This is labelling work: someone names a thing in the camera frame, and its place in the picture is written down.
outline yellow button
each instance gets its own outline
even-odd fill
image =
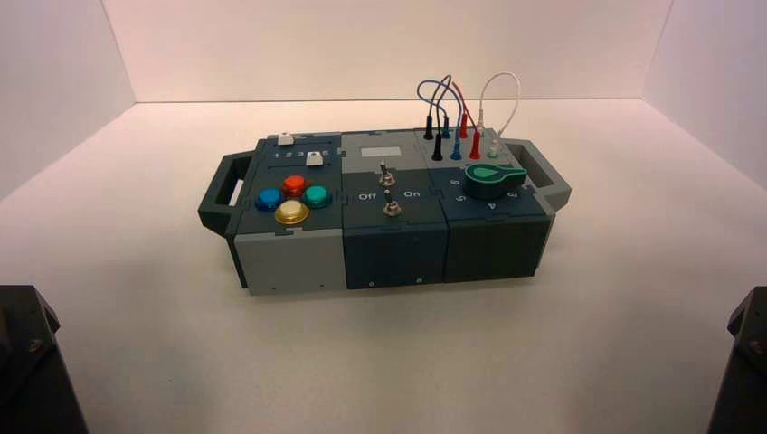
[[[299,201],[285,201],[274,212],[274,220],[282,224],[298,224],[309,216],[309,208]]]

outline green button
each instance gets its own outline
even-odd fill
[[[312,185],[304,193],[304,199],[309,208],[323,208],[330,204],[330,194],[322,185]]]

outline carrying handle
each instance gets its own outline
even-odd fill
[[[559,211],[567,204],[573,189],[541,154],[541,151],[533,145],[533,142],[509,138],[502,138],[501,142],[511,151],[516,161],[527,170],[527,176],[535,185],[535,189],[546,198],[555,211]]]
[[[213,180],[208,185],[203,201],[197,209],[203,226],[225,236],[229,221],[238,211],[237,205],[240,204],[240,199],[237,198],[234,206],[229,205],[232,194],[237,181],[245,180],[254,156],[255,151],[223,156],[215,175],[213,175]]]

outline white wire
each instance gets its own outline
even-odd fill
[[[492,77],[489,78],[488,82],[485,83],[485,87],[482,88],[482,93],[479,95],[479,122],[478,122],[478,125],[482,124],[482,118],[483,118],[483,115],[484,115],[484,110],[482,109],[482,103],[484,102],[484,99],[485,99],[485,90],[488,89],[488,85],[490,84],[490,82],[492,80],[495,80],[496,78],[498,78],[498,77],[500,77],[502,75],[507,75],[509,77],[513,77],[514,80],[516,81],[516,102],[514,104],[514,109],[511,110],[511,115],[509,115],[508,119],[506,119],[506,123],[504,124],[503,127],[501,127],[501,129],[498,130],[498,136],[499,137],[501,137],[501,135],[503,135],[504,130],[506,129],[506,127],[508,127],[508,124],[511,122],[511,119],[514,118],[514,115],[516,114],[516,109],[519,107],[519,100],[522,98],[522,84],[519,82],[519,77],[517,77],[516,74],[514,74],[513,72],[506,72],[506,71],[498,72],[498,73],[494,74]]]

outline white table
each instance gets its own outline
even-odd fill
[[[488,125],[507,101],[488,103]],[[196,214],[280,131],[418,127],[414,101],[139,104],[0,203],[94,433],[705,429],[767,282],[767,192],[640,100],[524,101],[573,187],[534,278],[249,297]]]

